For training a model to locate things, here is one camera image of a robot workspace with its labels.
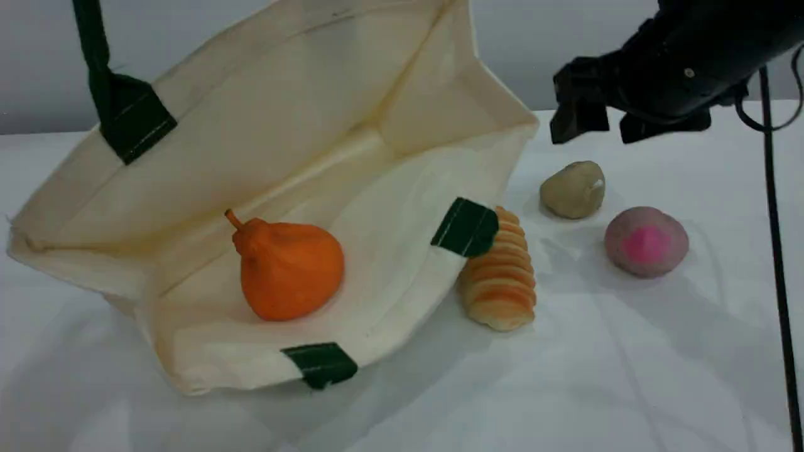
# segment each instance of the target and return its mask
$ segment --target white tablecloth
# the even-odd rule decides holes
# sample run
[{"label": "white tablecloth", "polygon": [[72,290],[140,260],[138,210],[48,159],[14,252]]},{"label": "white tablecloth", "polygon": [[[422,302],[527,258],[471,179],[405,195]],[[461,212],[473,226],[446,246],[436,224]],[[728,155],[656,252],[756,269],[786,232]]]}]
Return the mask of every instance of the white tablecloth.
[{"label": "white tablecloth", "polygon": [[[793,107],[774,103],[777,122]],[[748,111],[758,117],[758,105]],[[401,351],[325,392],[185,398],[100,296],[3,256],[0,450],[791,450],[762,136],[715,109],[704,134],[552,146],[550,117],[539,113],[505,196],[531,244],[533,327],[488,331],[452,296]],[[0,213],[12,216],[80,136],[0,137]],[[803,138],[800,121],[776,140],[794,320],[804,319]],[[545,216],[541,182],[585,159],[605,172],[603,208],[581,222]],[[626,276],[602,252],[607,223],[637,205],[690,235],[687,259],[657,281]],[[804,323],[793,333],[804,350]]]}]

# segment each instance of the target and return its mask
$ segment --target pink ball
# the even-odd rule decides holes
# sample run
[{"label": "pink ball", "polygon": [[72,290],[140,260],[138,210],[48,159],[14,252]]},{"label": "pink ball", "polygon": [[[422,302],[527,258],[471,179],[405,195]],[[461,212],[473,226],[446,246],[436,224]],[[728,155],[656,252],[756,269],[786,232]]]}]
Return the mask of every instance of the pink ball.
[{"label": "pink ball", "polygon": [[623,211],[605,230],[609,259],[636,277],[659,277],[670,272],[683,261],[689,248],[684,226],[655,208]]}]

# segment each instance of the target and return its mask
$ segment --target pink spot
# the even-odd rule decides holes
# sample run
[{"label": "pink spot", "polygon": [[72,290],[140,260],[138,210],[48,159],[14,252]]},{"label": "pink spot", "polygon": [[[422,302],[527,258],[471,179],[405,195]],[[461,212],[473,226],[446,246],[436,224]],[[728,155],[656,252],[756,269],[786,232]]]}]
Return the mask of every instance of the pink spot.
[{"label": "pink spot", "polygon": [[642,226],[622,241],[631,261],[652,264],[661,260],[670,248],[670,236],[656,226]]}]

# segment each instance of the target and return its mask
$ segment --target bag handle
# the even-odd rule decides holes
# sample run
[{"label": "bag handle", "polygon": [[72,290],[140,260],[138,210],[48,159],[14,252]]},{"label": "bag handle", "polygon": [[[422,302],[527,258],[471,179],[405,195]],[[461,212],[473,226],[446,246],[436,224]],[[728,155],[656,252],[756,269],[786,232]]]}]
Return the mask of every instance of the bag handle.
[{"label": "bag handle", "polygon": [[176,127],[150,84],[109,69],[109,44],[99,0],[72,0],[81,51],[89,69],[89,91],[100,133],[129,165]]}]

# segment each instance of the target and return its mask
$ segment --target croissant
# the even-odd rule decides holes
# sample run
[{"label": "croissant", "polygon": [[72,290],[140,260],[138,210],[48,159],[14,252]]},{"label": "croissant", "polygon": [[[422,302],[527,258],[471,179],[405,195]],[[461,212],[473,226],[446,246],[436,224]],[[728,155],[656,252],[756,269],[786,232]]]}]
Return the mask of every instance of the croissant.
[{"label": "croissant", "polygon": [[512,331],[535,318],[536,279],[519,218],[497,207],[500,229],[491,250],[469,259],[458,290],[466,314],[497,331]]}]

